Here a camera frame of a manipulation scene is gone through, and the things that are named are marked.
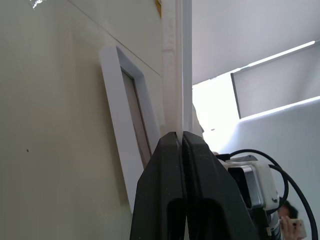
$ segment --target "white roller blind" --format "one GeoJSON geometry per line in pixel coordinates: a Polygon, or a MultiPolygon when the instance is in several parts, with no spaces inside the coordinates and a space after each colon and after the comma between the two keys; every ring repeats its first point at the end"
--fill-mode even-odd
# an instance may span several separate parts
{"type": "Polygon", "coordinates": [[[192,1],[193,84],[320,40],[320,0],[192,1]]]}
{"type": "Polygon", "coordinates": [[[320,44],[233,74],[241,118],[320,96],[320,44]]]}

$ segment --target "wall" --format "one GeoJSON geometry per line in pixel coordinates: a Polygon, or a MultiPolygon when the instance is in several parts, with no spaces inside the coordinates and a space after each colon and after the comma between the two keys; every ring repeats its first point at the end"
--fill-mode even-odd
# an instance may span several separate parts
{"type": "Polygon", "coordinates": [[[161,31],[149,0],[1,3],[0,239],[129,239],[98,51],[131,57],[163,125],[161,31]]]}
{"type": "MultiPolygon", "coordinates": [[[[265,116],[241,121],[228,144],[221,151],[231,153],[240,149],[256,149],[274,158],[296,181],[308,200],[315,219],[320,224],[320,100],[292,106],[265,116]]],[[[274,175],[279,195],[283,181],[274,175]]],[[[311,239],[310,224],[304,207],[290,187],[288,200],[299,211],[311,239]]]]}

